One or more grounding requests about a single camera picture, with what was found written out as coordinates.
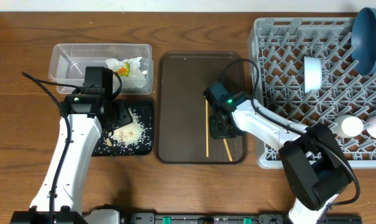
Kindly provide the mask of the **yellow green snack wrapper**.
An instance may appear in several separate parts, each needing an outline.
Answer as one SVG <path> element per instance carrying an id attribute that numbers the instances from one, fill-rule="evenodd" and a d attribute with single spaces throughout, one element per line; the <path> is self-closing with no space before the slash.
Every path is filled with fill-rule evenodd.
<path id="1" fill-rule="evenodd" d="M 129 62 L 126 62 L 121 68 L 116 70 L 116 73 L 120 77 L 128 77 L 129 74 L 130 74 L 130 70 L 131 70 L 130 64 L 129 64 Z"/>

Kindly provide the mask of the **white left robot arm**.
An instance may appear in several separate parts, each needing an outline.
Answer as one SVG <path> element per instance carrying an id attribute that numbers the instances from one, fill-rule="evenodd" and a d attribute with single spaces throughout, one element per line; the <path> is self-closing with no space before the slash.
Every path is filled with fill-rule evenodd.
<path id="1" fill-rule="evenodd" d="M 30 208 L 14 212 L 11 223 L 122 223 L 117 208 L 84 215 L 82 196 L 91 155 L 103 133 L 132 122 L 125 101 L 70 94 L 61 109 L 65 117 L 45 180 Z"/>

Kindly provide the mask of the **white tissue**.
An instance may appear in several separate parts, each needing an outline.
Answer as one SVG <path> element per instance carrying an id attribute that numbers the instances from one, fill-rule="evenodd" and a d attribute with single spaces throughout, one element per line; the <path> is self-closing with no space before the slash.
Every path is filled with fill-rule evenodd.
<path id="1" fill-rule="evenodd" d="M 140 69 L 141 60 L 142 60 L 142 57 L 129 58 L 129 59 L 124 59 L 122 61 L 115 59 L 115 58 L 109 58 L 109 59 L 106 59 L 106 65 L 113 72 L 116 72 L 116 70 L 121 68 L 126 62 L 129 62 L 130 68 L 131 68 L 129 76 L 120 77 L 122 81 L 122 88 L 124 89 L 142 88 L 145 86 L 145 83 L 146 83 L 147 72 L 143 72 Z"/>

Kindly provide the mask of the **white cup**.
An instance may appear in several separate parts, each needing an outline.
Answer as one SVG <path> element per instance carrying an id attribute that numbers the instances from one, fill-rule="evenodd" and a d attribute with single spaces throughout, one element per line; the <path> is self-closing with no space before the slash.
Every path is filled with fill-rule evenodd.
<path id="1" fill-rule="evenodd" d="M 363 122 L 358 117 L 349 114 L 338 116 L 334 122 L 336 123 L 334 132 L 342 138 L 358 136 L 364 129 Z"/>

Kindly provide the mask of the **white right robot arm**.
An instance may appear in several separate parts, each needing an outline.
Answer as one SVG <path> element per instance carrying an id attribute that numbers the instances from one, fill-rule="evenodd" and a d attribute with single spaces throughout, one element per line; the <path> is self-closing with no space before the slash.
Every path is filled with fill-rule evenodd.
<path id="1" fill-rule="evenodd" d="M 206 93 L 214 110 L 209 133 L 214 139 L 250 133 L 276 149 L 296 200 L 290 223 L 321 223 L 337 205 L 336 197 L 357 179 L 345 155 L 324 124 L 294 123 L 264 108 L 245 93 Z"/>

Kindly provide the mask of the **dark blue plate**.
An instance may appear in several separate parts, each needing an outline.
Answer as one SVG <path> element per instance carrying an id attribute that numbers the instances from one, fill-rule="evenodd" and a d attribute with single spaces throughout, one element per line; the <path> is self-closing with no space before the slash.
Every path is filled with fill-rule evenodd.
<path id="1" fill-rule="evenodd" d="M 360 75 L 376 73 L 376 8 L 361 9 L 352 27 L 351 45 L 355 47 L 352 59 Z"/>

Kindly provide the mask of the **light blue bowl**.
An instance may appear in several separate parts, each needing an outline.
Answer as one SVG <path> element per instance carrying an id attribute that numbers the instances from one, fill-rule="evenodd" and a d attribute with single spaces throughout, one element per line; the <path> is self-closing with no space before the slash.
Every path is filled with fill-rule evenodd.
<path id="1" fill-rule="evenodd" d="M 321 60 L 304 56 L 304 91 L 319 90 L 322 84 Z"/>

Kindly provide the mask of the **wooden chopstick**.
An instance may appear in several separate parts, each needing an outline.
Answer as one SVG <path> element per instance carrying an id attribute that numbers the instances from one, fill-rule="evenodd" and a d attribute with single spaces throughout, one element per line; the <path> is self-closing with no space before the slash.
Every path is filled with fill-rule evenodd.
<path id="1" fill-rule="evenodd" d="M 206 121 L 206 157 L 209 157 L 209 105 L 205 101 L 205 121 Z"/>
<path id="2" fill-rule="evenodd" d="M 229 161 L 232 162 L 233 158 L 232 158 L 231 151 L 230 151 L 229 145 L 227 143 L 227 140 L 223 139 L 223 143 L 224 143 L 224 147 L 226 149 L 227 157 L 228 157 Z"/>

